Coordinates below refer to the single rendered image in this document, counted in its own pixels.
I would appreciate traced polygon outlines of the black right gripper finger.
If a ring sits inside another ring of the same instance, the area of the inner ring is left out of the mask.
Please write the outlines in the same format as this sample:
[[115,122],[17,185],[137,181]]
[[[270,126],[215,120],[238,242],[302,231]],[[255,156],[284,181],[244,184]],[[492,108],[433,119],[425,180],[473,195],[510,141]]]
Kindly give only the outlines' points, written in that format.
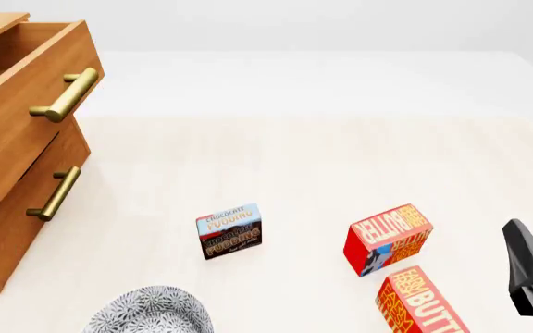
[[509,292],[533,286],[533,235],[519,219],[512,218],[504,227],[509,267]]

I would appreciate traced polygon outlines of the chocolate pudding box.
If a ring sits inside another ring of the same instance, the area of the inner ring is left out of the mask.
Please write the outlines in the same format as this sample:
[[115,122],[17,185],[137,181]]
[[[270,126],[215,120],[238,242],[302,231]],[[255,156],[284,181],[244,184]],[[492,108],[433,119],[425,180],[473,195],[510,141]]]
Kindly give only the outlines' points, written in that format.
[[205,260],[262,243],[262,216],[256,203],[202,216],[195,223]]

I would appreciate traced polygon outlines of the closed wooden drawer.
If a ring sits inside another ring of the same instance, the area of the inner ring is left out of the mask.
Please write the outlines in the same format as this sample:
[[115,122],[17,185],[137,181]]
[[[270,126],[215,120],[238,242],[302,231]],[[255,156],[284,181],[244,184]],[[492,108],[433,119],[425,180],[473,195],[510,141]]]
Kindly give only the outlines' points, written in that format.
[[71,120],[0,202],[0,293],[44,225],[26,210],[42,208],[60,179],[53,174],[81,167],[90,149],[76,120]]

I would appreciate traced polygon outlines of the open wooden drawer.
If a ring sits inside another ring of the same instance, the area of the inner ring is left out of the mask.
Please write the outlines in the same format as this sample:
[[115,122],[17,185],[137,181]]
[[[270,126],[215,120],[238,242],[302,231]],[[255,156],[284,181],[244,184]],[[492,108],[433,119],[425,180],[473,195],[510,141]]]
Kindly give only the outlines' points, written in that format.
[[[99,78],[60,123],[32,117],[31,106],[49,106],[67,89],[65,74],[86,68]],[[0,27],[0,201],[72,118],[105,75],[86,21],[29,22]]]

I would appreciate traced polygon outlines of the red and yellow butter box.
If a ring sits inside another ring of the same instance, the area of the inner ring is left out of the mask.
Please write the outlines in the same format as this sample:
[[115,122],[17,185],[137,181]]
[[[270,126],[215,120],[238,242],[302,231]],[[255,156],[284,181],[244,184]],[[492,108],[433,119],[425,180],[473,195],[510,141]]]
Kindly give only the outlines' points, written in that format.
[[471,333],[418,265],[386,277],[375,302],[392,333]]

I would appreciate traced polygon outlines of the red butter box with cow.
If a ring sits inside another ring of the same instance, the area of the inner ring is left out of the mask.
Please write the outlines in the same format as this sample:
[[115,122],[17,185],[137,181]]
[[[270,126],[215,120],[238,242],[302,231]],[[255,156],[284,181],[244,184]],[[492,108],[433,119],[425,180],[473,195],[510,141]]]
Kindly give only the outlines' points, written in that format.
[[418,254],[434,227],[404,204],[349,226],[343,254],[358,277]]

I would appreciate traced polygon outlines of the grey patterned bowl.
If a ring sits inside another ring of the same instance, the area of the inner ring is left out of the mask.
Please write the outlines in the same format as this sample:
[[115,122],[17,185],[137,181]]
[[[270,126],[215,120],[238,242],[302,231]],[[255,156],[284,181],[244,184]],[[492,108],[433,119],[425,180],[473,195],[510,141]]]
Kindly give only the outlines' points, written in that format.
[[124,293],[81,333],[215,333],[210,315],[186,290],[165,285]]

